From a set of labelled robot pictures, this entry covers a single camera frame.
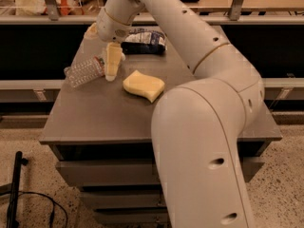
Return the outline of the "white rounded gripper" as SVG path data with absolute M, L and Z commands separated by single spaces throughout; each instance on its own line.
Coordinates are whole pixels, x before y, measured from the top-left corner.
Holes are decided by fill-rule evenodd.
M 111 42 L 103 50 L 104 76 L 109 82 L 116 79 L 124 57 L 120 43 L 128 36 L 134 18 L 143 9 L 144 4 L 139 0 L 106 0 L 96 24 L 93 23 L 84 34 L 87 40 L 96 39 L 99 35 L 103 41 Z

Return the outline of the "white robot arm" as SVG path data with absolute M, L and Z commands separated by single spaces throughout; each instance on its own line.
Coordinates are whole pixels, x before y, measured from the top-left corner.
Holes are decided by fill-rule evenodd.
M 107 0 L 99 37 L 121 42 L 148 10 L 195 79 L 155 106 L 151 136 L 172 228 L 256 228 L 237 139 L 264 99 L 261 76 L 180 0 Z

